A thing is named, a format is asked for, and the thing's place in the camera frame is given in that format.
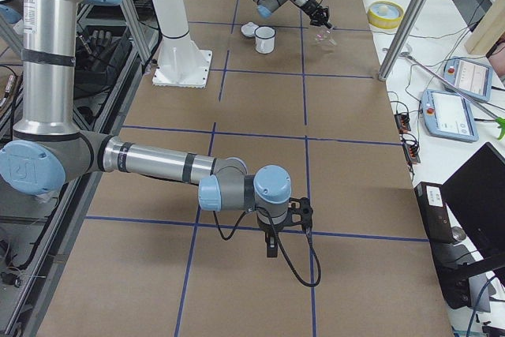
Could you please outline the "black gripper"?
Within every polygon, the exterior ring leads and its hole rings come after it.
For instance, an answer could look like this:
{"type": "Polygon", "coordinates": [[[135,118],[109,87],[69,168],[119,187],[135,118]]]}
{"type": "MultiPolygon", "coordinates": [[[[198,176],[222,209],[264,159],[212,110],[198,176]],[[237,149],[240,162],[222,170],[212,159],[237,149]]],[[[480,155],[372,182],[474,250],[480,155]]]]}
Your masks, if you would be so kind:
{"type": "Polygon", "coordinates": [[[275,229],[266,223],[261,223],[261,229],[265,235],[267,257],[277,257],[278,242],[275,237],[275,229]]]}
{"type": "Polygon", "coordinates": [[[333,24],[324,18],[320,18],[318,7],[320,4],[316,0],[308,0],[304,4],[304,13],[309,17],[312,26],[321,26],[321,23],[328,29],[333,29],[333,24]]]}

